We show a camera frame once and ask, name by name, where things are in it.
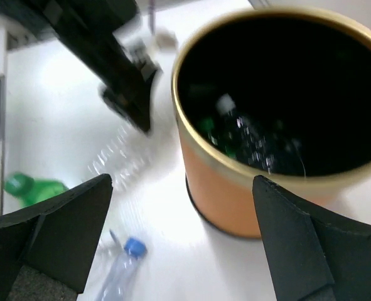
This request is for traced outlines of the clear bottle white cap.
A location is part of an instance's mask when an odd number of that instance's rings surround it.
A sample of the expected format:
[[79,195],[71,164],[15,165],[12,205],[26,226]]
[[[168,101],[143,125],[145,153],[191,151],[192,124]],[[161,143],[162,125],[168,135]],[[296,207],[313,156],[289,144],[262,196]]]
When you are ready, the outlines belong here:
[[276,132],[268,132],[239,110],[230,95],[215,104],[220,117],[216,146],[229,158],[269,174],[305,176],[298,148]]

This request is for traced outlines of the blue label water bottle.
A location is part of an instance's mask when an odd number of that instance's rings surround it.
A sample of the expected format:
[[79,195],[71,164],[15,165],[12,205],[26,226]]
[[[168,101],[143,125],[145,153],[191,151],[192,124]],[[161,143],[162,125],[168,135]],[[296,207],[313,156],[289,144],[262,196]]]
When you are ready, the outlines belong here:
[[103,284],[96,300],[124,300],[129,284],[148,250],[144,242],[128,237],[121,244],[114,231],[100,237],[93,266]]

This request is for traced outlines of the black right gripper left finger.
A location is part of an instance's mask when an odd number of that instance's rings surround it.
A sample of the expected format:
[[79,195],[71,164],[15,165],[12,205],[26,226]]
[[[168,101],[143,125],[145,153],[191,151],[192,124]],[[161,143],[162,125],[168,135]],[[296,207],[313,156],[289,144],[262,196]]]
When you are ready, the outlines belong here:
[[0,300],[76,300],[83,293],[112,197],[99,175],[0,216]]

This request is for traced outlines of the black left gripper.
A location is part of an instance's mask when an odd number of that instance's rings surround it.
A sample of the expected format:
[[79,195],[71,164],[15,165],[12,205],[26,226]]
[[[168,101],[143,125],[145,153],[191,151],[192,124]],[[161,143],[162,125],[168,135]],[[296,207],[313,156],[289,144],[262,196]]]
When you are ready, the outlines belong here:
[[104,103],[145,134],[151,130],[151,88],[159,67],[144,44],[125,49],[114,36],[139,19],[135,1],[0,1],[0,15],[35,36],[52,28],[104,83]]

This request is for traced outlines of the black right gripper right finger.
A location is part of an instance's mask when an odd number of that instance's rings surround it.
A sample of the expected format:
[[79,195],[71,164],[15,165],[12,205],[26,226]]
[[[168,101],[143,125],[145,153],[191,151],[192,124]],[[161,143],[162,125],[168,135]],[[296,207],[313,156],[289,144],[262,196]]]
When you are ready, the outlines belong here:
[[264,176],[254,178],[252,194],[278,300],[371,300],[371,225]]

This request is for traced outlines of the green bottle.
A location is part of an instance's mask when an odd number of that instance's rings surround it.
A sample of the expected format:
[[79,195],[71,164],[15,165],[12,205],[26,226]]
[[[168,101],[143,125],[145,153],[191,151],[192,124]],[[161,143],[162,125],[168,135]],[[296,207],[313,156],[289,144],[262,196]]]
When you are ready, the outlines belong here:
[[35,179],[22,172],[14,172],[4,180],[4,191],[18,199],[25,208],[64,193],[68,188],[58,180]]

